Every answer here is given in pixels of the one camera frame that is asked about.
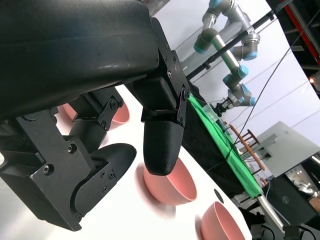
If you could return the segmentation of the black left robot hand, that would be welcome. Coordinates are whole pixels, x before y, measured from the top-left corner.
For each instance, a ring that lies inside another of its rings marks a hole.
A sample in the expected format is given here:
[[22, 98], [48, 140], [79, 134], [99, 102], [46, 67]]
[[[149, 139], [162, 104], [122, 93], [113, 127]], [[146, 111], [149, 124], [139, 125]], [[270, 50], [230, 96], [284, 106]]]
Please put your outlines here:
[[123, 177], [137, 151], [102, 146], [124, 101], [141, 103], [143, 157], [170, 174], [189, 85], [160, 22], [140, 0], [0, 3], [0, 176], [40, 219], [70, 231]]

